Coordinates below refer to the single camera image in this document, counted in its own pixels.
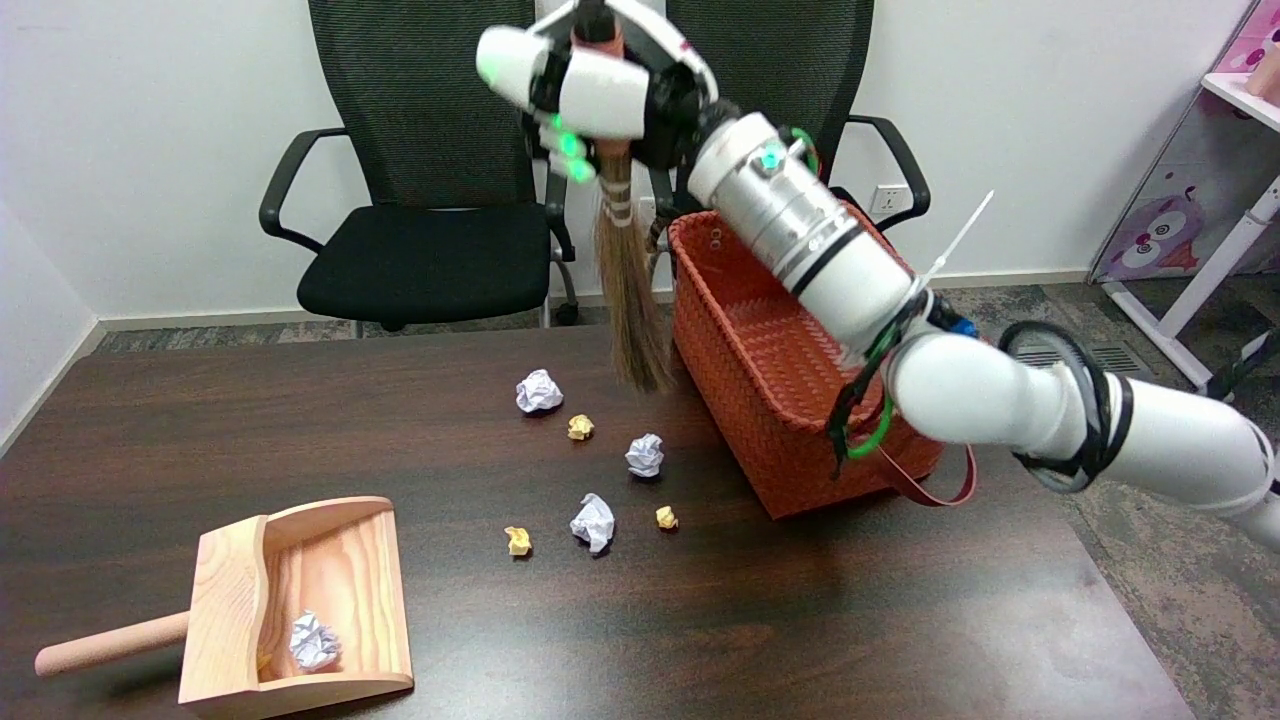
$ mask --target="baseboard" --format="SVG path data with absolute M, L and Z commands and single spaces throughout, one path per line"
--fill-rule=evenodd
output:
M 333 318 L 298 309 L 246 310 L 243 313 L 197 313 L 193 315 L 122 315 L 99 318 L 105 332 L 216 328 L 224 325 L 270 325 L 276 323 L 330 322 Z
M 1056 270 L 1041 273 L 955 273 L 942 274 L 929 283 L 936 288 L 948 287 L 1009 287 L 1020 284 L 1060 284 L 1080 283 L 1089 275 L 1088 270 Z M 660 290 L 653 293 L 658 302 L 671 302 L 675 293 Z M 563 297 L 552 297 L 552 306 L 563 302 Z M 603 307 L 600 293 L 579 295 L 580 307 Z M 100 318 L 99 328 L 104 332 L 159 331 L 173 328 L 212 328 L 220 325 L 269 325 L 275 323 L 329 322 L 333 318 L 307 313 L 306 310 L 280 307 L 246 310 L 243 313 L 197 313 L 192 315 L 122 315 Z
M 657 291 L 654 291 L 653 297 L 658 302 L 673 302 L 676 300 L 676 293 L 673 291 L 669 291 L 669 290 L 657 290 Z M 553 295 L 552 296 L 552 307 L 556 307 L 557 305 L 559 305 L 563 301 L 564 301 L 563 297 L 556 297 Z M 602 295 L 599 292 L 596 292 L 594 295 L 579 295 L 577 296 L 577 306 L 579 307 L 604 307 L 605 305 L 607 304 L 604 302 L 604 295 Z
M 27 424 L 29 424 L 31 419 L 36 416 L 36 413 L 38 413 L 40 407 L 46 400 L 49 400 L 49 396 L 54 393 L 54 389 L 58 388 L 58 383 L 63 382 L 63 378 L 67 375 L 67 372 L 72 369 L 72 365 L 74 365 L 81 357 L 84 357 L 97 350 L 97 345 L 102 342 L 104 337 L 106 337 L 106 329 L 102 328 L 101 323 L 93 323 L 90 325 L 84 337 L 82 337 L 81 341 L 76 343 L 76 347 L 73 347 L 70 352 L 63 357 L 61 363 L 59 363 L 58 372 L 54 377 L 49 378 L 40 393 L 31 398 L 27 404 L 27 407 L 18 416 L 18 421 L 15 421 L 12 428 L 5 430 L 4 438 L 0 438 L 0 456 L 8 452 L 9 447 L 13 446 L 13 442 L 18 439 L 19 434 L 22 434 L 22 430 L 27 429 Z
M 1052 270 L 1039 273 L 955 273 L 941 274 L 929 281 L 929 287 L 1012 287 L 1020 284 L 1083 283 L 1089 270 Z

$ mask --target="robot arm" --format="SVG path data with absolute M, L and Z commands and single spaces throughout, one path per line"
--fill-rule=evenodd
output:
M 947 314 L 934 311 L 945 301 L 884 252 L 831 195 L 801 160 L 803 146 L 783 142 L 764 115 L 741 117 L 732 104 L 717 99 L 710 73 L 663 18 L 632 0 L 608 0 L 608 5 L 623 18 L 637 17 L 636 8 L 644 10 L 636 24 L 664 38 L 659 45 L 680 38 L 681 67 L 704 78 L 696 88 L 696 120 L 677 128 L 685 135 L 680 143 L 684 161 L 692 165 L 690 192 L 718 210 L 756 259 L 852 355 L 869 360 L 874 354 L 879 363 L 884 354 L 884 387 L 913 427 L 942 442 L 1009 447 L 1042 484 L 1057 492 L 1079 492 L 1098 478 L 1140 487 L 1222 518 L 1280 551 L 1275 454 L 1253 423 L 1216 400 L 1102 373 L 1056 328 L 1015 325 L 1002 338 L 1002 348 L 954 332 L 955 325 L 940 320 Z M 535 28 L 553 27 L 570 12 L 563 9 Z M 588 53 L 564 47 L 558 54 L 552 40 L 532 29 L 493 32 L 485 33 L 490 41 L 481 41 L 477 56 L 490 87 L 529 111 L 559 113 L 567 127 L 586 135 L 636 138 L 659 133 L 669 128 L 654 127 L 655 118 L 675 124 L 684 119 L 678 113 L 654 114 L 655 104 L 686 109 L 691 104 L 654 83 L 653 74 L 645 76 L 634 63 L 593 58 L 573 65 Z M 529 37 L 518 45 L 513 33 Z M 499 37 L 507 45 L 495 49 Z M 504 65 L 513 68 L 515 79 L 485 74 L 485 58 L 502 53 L 520 58 Z M 571 67 L 585 74 L 616 73 L 617 83 L 596 77 L 593 92 L 599 95 L 590 99 L 576 90 L 566 92 L 586 82 Z M 643 77 L 650 79 L 643 83 Z M 641 106 L 641 85 L 646 85 L 644 123 L 614 117 L 620 108 L 636 111 Z M 531 88 L 527 94 L 526 87 Z M 548 96 L 559 104 L 547 102 Z M 598 108 L 580 110 L 588 100 Z M 1001 351 L 1011 351 L 1024 332 L 1042 333 L 1044 342 L 1060 348 L 1064 363 L 1042 370 Z M 886 337 L 896 340 L 887 351 Z
M 575 23 L 589 13 L 617 18 L 626 59 L 572 49 Z M 595 174 L 593 140 L 631 140 L 644 165 L 676 167 L 698 113 L 719 94 L 685 37 L 636 0 L 566 3 L 527 29 L 492 27 L 480 36 L 476 70 L 539 126 L 552 169 L 577 182 Z

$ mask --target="chair seat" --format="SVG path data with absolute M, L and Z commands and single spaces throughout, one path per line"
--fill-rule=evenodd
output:
M 541 205 L 426 210 L 358 208 L 298 283 L 298 302 L 332 318 L 452 323 L 538 307 L 550 238 Z

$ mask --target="mesh chair back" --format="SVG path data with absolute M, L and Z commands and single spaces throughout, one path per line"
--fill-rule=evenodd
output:
M 316 50 L 375 204 L 479 208 L 534 200 L 517 113 L 480 81 L 489 26 L 526 27 L 532 0 L 311 0 Z
M 806 131 L 828 176 L 863 77 L 873 5 L 667 0 L 667 18 L 716 73 L 721 96 L 744 113 L 760 110 L 774 124 Z

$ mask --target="dark wooden table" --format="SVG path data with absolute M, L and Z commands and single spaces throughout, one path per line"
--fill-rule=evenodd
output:
M 32 659 L 186 609 L 209 529 L 383 495 L 417 687 L 308 716 L 1190 716 L 1007 454 L 982 454 L 959 510 L 879 497 L 773 523 L 687 377 L 635 396 L 605 348 L 579 328 L 82 360 L 0 461 L 0 714 L 187 716 L 178 648 L 51 679 Z M 522 418 L 515 384 L 543 366 L 566 404 Z M 586 443 L 564 437 L 577 413 Z M 622 460 L 649 430 L 654 486 Z M 617 515 L 600 559 L 568 532 L 586 492 Z

